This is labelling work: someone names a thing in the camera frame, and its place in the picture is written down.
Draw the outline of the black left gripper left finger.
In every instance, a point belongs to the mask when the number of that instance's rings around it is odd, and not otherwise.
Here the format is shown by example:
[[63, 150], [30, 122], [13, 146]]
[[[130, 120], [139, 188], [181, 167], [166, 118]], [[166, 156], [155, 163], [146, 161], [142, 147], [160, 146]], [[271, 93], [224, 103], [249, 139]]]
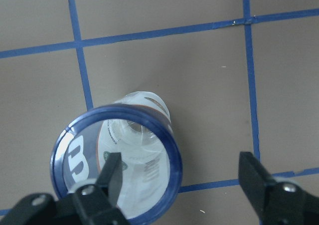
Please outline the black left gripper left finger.
[[122, 183], [121, 153], [110, 153], [95, 183], [82, 185], [57, 202], [57, 218], [64, 225], [71, 219], [79, 225], [128, 225], [117, 208]]

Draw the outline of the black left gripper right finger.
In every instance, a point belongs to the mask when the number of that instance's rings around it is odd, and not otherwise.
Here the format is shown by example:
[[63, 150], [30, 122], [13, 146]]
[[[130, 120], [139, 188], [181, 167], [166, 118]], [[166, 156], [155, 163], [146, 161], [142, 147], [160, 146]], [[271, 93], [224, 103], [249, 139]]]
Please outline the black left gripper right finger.
[[264, 225], [317, 225], [319, 198], [298, 183], [272, 176], [251, 152], [240, 152], [238, 180]]

